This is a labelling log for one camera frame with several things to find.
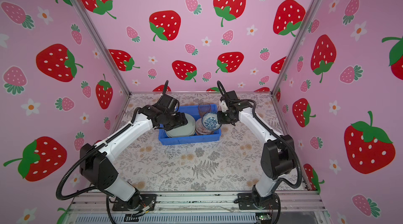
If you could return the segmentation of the pale green flower plate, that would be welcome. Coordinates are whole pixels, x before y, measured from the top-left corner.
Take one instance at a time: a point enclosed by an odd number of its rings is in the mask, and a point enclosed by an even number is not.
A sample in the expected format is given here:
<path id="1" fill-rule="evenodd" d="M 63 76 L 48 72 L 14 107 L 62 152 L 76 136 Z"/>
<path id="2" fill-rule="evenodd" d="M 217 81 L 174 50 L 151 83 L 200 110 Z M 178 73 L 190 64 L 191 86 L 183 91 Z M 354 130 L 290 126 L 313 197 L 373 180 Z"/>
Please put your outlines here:
<path id="1" fill-rule="evenodd" d="M 165 131 L 168 137 L 170 137 L 170 138 L 189 137 L 189 136 L 193 136 L 196 133 L 195 119 L 187 113 L 185 113 L 184 115 L 187 119 L 187 124 L 184 126 L 175 128 L 175 129 Z"/>

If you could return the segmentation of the blue floral white bowl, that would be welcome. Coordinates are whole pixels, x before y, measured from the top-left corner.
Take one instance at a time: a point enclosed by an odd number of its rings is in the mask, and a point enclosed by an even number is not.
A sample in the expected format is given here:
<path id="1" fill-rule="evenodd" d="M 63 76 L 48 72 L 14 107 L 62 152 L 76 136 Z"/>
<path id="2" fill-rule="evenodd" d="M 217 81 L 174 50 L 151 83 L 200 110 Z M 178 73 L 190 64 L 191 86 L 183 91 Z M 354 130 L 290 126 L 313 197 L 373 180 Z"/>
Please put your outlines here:
<path id="1" fill-rule="evenodd" d="M 203 115 L 201 122 L 204 128 L 210 131 L 216 131 L 220 129 L 221 124 L 218 121 L 217 113 L 209 112 Z"/>

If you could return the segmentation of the pink clear glass cup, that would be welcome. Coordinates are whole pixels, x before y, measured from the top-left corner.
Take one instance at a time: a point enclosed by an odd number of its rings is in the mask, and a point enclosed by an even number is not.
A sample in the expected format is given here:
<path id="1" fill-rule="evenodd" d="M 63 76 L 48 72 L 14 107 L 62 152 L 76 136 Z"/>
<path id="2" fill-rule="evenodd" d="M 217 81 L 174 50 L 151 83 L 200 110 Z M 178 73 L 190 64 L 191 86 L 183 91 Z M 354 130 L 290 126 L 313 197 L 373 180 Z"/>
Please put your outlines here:
<path id="1" fill-rule="evenodd" d="M 199 103 L 198 105 L 198 113 L 200 115 L 200 117 L 202 118 L 206 113 L 211 112 L 212 108 L 211 108 L 211 104 L 207 103 L 207 102 L 202 102 Z"/>

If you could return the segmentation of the pink purple glazed bowl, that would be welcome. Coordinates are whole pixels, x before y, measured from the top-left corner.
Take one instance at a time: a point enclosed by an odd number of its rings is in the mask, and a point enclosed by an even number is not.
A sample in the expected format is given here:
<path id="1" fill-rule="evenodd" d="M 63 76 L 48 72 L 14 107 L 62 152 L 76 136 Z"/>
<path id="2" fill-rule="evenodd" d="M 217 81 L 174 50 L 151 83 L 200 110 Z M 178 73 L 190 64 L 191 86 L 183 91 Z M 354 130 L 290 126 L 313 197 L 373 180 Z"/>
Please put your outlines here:
<path id="1" fill-rule="evenodd" d="M 202 119 L 198 119 L 196 121 L 195 129 L 196 129 L 197 135 L 210 135 L 210 134 L 214 133 L 213 130 L 208 130 L 203 126 Z"/>

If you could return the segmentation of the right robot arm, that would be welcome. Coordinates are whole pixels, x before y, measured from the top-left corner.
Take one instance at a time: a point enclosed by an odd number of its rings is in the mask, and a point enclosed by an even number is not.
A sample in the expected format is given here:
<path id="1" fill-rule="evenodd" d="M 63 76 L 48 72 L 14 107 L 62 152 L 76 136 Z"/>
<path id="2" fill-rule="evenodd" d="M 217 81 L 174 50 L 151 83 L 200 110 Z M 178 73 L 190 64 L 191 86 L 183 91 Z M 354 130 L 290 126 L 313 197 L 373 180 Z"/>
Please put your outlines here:
<path id="1" fill-rule="evenodd" d="M 292 188 L 301 185 L 301 166 L 294 150 L 294 141 L 291 136 L 281 135 L 264 122 L 256 113 L 255 101 L 241 100 L 235 91 L 222 91 L 221 95 L 221 110 L 217 112 L 219 124 L 235 125 L 240 122 L 263 142 L 260 161 L 262 176 L 253 186 L 251 195 L 254 205 L 264 208 L 275 198 L 281 183 Z"/>

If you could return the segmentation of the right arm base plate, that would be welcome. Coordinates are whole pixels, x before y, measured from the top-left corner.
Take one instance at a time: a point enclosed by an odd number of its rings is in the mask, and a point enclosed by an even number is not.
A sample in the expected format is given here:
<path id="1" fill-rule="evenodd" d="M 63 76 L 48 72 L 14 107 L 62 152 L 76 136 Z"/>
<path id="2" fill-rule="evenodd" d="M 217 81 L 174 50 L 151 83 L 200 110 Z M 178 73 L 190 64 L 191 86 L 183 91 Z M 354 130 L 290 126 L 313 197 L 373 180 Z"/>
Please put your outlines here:
<path id="1" fill-rule="evenodd" d="M 277 194 L 260 197 L 255 192 L 239 193 L 234 200 L 240 210 L 278 210 L 281 201 Z"/>

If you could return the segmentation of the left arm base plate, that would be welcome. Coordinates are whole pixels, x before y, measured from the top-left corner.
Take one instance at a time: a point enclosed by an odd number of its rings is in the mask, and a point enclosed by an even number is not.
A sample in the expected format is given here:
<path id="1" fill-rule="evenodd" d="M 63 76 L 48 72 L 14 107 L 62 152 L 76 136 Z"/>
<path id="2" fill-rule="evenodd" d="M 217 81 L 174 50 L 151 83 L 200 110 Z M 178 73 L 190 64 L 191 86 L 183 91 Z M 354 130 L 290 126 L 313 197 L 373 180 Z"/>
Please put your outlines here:
<path id="1" fill-rule="evenodd" d="M 128 202 L 116 198 L 113 203 L 113 211 L 153 211 L 157 200 L 157 194 L 134 195 Z"/>

